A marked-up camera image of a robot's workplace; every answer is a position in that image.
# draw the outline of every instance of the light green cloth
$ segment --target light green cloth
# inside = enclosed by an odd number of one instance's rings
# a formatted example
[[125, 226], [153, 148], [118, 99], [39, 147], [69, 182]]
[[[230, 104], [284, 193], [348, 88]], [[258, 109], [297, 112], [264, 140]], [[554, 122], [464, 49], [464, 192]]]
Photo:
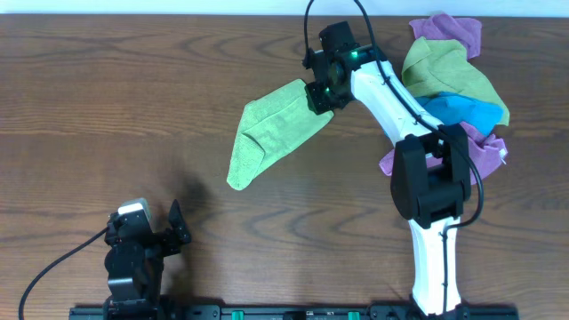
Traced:
[[466, 61], [464, 46], [456, 40], [415, 40], [403, 63], [403, 84], [413, 97], [454, 92], [496, 104], [504, 109], [498, 124], [509, 124], [508, 107], [482, 72]]
[[245, 106], [229, 164], [232, 188], [243, 190], [330, 122], [332, 111], [317, 116], [309, 110], [304, 86], [294, 80]]

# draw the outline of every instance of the cable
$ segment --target cable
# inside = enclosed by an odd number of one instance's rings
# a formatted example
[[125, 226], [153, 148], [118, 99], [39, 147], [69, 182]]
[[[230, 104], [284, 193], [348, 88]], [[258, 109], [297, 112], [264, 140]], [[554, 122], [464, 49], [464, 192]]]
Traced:
[[45, 269], [42, 270], [42, 272], [40, 272], [39, 275], [37, 275], [34, 280], [32, 280], [32, 282], [29, 284], [28, 288], [26, 288], [26, 291], [24, 291], [24, 294], [21, 295], [20, 306], [18, 307], [18, 318], [19, 318], [19, 320], [24, 320], [24, 305], [26, 304], [26, 299], [28, 298], [29, 293], [32, 291], [32, 289], [34, 288], [34, 285], [37, 284], [39, 279], [41, 279], [42, 276], [45, 276], [45, 274], [49, 270], [51, 270], [53, 267], [57, 266], [60, 262], [69, 258], [69, 256], [80, 251], [81, 249], [85, 248], [87, 245], [89, 245], [93, 241], [97, 240], [100, 236], [104, 235], [107, 231], [108, 231], [108, 227], [102, 229], [98, 234], [96, 234], [91, 239], [85, 241], [83, 244], [80, 244], [77, 248], [71, 250], [70, 252], [65, 253], [59, 259], [52, 262], [49, 266], [45, 267]]
[[[308, 39], [308, 31], [307, 31], [307, 25], [308, 25], [308, 16], [309, 16], [309, 9], [310, 6], [312, 5], [312, 3], [314, 2], [314, 0], [310, 0], [309, 5], [307, 6], [306, 9], [306, 13], [304, 15], [304, 43], [306, 45], [306, 52], [308, 54], [309, 52], [309, 39]], [[403, 99], [403, 97], [399, 94], [399, 92], [397, 91], [397, 89], [394, 87], [394, 85], [391, 83], [391, 78], [389, 76], [387, 76], [385, 74], [385, 71], [383, 70], [383, 67], [381, 66], [381, 59], [380, 59], [380, 55], [379, 55], [379, 50], [378, 50], [378, 46], [375, 42], [375, 36], [373, 35], [373, 28], [372, 28], [372, 23], [369, 20], [369, 17], [367, 16], [367, 12], [365, 12], [364, 7], [362, 6], [362, 4], [359, 2], [359, 0], [354, 0], [354, 2], [356, 3], [356, 5], [359, 7], [360, 11], [362, 12], [362, 15], [364, 16], [364, 20], [365, 20], [365, 25], [367, 26], [367, 31], [370, 35], [371, 41], [372, 41], [372, 48], [373, 48], [373, 52], [375, 53], [375, 61], [377, 63], [378, 69], [381, 73], [381, 77], [383, 77], [383, 80], [385, 81], [385, 83], [389, 86], [389, 89], [393, 92], [393, 94], [397, 97], [397, 99], [399, 100], [399, 102], [401, 102], [401, 104], [403, 105], [403, 107], [407, 110], [407, 112], [409, 112], [409, 114], [411, 114], [411, 116], [415, 119], [415, 121], [417, 121], [417, 123], [421, 124], [422, 126], [424, 126], [425, 128], [429, 129], [431, 132], [433, 132], [440, 140], [450, 144], [451, 146], [453, 146], [453, 148], [455, 148], [459, 155], [467, 162], [467, 164], [470, 167], [470, 170], [472, 170], [472, 173], [474, 175], [474, 179], [477, 182], [477, 191], [478, 191], [478, 203], [477, 203], [477, 209], [474, 211], [474, 214], [472, 215], [472, 217], [470, 217], [469, 220], [466, 220], [464, 222], [461, 223], [457, 223], [457, 224], [453, 224], [450, 226], [446, 226], [443, 229], [443, 232], [441, 233], [441, 237], [443, 238], [443, 263], [445, 264], [445, 280], [443, 282], [443, 287], [444, 287], [444, 296], [443, 296], [443, 313], [446, 312], [446, 298], [447, 298], [447, 287], [448, 287], [448, 267], [447, 267], [447, 263], [448, 263], [448, 257], [447, 257], [447, 244], [446, 244], [446, 240], [448, 238], [447, 233], [448, 230], [451, 228], [464, 228], [467, 227], [469, 225], [471, 225], [472, 223], [474, 223], [474, 221], [476, 221], [478, 219], [478, 217], [480, 216], [480, 213], [482, 213], [482, 209], [484, 207], [484, 186], [482, 184], [482, 179], [480, 178], [480, 173], [478, 172], [477, 167], [474, 165], [474, 163], [472, 162], [472, 159], [470, 159], [470, 156], [468, 155], [468, 153], [462, 149], [462, 147], [460, 147], [459, 145], [456, 144], [456, 142], [449, 136], [447, 136], [446, 134], [444, 134], [443, 132], [439, 131], [437, 128], [433, 127], [432, 125], [430, 125], [429, 123], [427, 123], [425, 120], [423, 120], [421, 118], [421, 116], [417, 115], [417, 113], [415, 112], [415, 110], [413, 110], [413, 108], [411, 108], [408, 104], [407, 101], [405, 99]]]

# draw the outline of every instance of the wooden table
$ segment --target wooden table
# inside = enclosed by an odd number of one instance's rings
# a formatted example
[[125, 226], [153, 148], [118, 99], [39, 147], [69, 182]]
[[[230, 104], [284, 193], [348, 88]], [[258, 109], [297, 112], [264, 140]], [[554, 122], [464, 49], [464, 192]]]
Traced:
[[[411, 18], [373, 18], [400, 72]], [[317, 32], [340, 18], [312, 18]], [[481, 19], [485, 73], [511, 111], [508, 165], [461, 230], [472, 303], [525, 319], [569, 313], [569, 20]], [[349, 18], [362, 44], [365, 24]], [[246, 190], [226, 183], [243, 106], [295, 78], [302, 17], [53, 16], [0, 19], [0, 317], [15, 318], [47, 264], [145, 196], [164, 225], [180, 199], [193, 237], [163, 291], [228, 304], [367, 304], [408, 297], [413, 248], [378, 161], [390, 149], [358, 103]], [[470, 201], [469, 209], [475, 201]], [[27, 319], [63, 319], [108, 295], [97, 241], [30, 294]]]

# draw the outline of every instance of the wood grain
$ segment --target wood grain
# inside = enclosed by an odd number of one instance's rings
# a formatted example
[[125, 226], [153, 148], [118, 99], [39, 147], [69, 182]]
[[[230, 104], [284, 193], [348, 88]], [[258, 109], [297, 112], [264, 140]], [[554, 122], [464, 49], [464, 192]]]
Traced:
[[[317, 32], [339, 18], [313, 18]], [[401, 70], [410, 18], [373, 18]], [[0, 19], [0, 318], [48, 263], [145, 196], [156, 225], [181, 201], [195, 242], [164, 292], [230, 304], [366, 304], [413, 285], [411, 233], [377, 163], [390, 150], [358, 103], [244, 191], [225, 179], [243, 106], [311, 74], [301, 17], [5, 15]], [[482, 19], [472, 63], [511, 111], [508, 165], [462, 230], [458, 284], [524, 319], [569, 307], [569, 20]], [[368, 43], [363, 20], [349, 18]], [[109, 295], [98, 241], [50, 272], [27, 319]]]

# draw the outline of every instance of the pile of cloth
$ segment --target pile of cloth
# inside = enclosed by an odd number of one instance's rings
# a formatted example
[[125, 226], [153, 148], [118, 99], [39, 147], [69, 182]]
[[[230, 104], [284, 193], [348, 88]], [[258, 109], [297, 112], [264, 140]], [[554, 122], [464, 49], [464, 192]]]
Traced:
[[[480, 55], [482, 23], [442, 13], [409, 24], [416, 40], [405, 58], [403, 84], [443, 124], [461, 124], [469, 136], [469, 155], [483, 179], [505, 164], [508, 150], [492, 131], [497, 124], [509, 124], [509, 111], [486, 76], [468, 62]], [[332, 111], [319, 116], [309, 111], [304, 86], [295, 80], [245, 106], [229, 165], [232, 188], [246, 188], [333, 118]], [[388, 176], [393, 155], [394, 150], [380, 161]], [[440, 161], [431, 157], [427, 166]], [[470, 174], [471, 183], [476, 183]]]

